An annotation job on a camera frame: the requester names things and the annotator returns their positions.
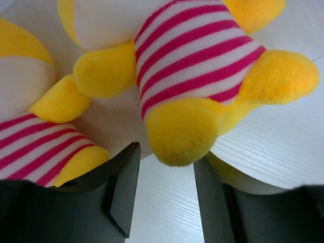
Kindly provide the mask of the yellow plush toy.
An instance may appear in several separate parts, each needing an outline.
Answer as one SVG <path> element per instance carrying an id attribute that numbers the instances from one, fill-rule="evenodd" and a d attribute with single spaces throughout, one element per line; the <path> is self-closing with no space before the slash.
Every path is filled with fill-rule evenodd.
<path id="1" fill-rule="evenodd" d="M 1 20 L 1 179 L 59 187 L 110 159 L 72 121 L 89 108 L 67 75 L 55 81 L 45 46 Z"/>
<path id="2" fill-rule="evenodd" d="M 68 36 L 84 51 L 78 89 L 115 97 L 131 86 L 152 152 L 186 166 L 253 109 L 313 92 L 320 79 L 305 56 L 252 38 L 285 1 L 58 1 Z"/>

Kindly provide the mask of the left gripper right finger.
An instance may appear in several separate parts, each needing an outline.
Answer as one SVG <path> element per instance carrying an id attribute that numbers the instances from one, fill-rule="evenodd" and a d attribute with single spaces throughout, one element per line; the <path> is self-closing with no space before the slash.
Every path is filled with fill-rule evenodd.
<path id="1" fill-rule="evenodd" d="M 205 242 L 323 242 L 323 186 L 246 193 L 221 178 L 207 157 L 194 172 Z"/>

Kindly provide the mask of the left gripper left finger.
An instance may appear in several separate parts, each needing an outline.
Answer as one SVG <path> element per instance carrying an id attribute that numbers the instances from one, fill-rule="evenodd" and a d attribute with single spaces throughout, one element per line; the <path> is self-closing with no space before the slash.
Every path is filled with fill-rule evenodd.
<path id="1" fill-rule="evenodd" d="M 1 181 L 1 242 L 124 242 L 130 236 L 141 148 L 60 187 Z"/>

